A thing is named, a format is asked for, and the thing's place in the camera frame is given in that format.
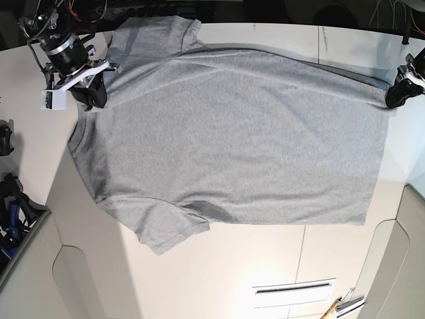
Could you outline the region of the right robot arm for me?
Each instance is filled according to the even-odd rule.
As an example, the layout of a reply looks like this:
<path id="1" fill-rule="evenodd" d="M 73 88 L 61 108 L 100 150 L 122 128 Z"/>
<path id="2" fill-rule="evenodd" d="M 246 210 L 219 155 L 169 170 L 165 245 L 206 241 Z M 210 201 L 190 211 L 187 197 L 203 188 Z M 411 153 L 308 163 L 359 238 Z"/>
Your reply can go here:
<path id="1" fill-rule="evenodd" d="M 27 46 L 37 42 L 48 61 L 38 67 L 46 82 L 41 92 L 41 107 L 63 110 L 71 94 L 87 110 L 103 108 L 107 102 L 104 72 L 120 67 L 106 59 L 95 60 L 96 48 L 89 42 L 95 26 L 105 16 L 107 1 L 85 1 L 78 13 L 73 1 L 25 1 L 19 27 Z"/>

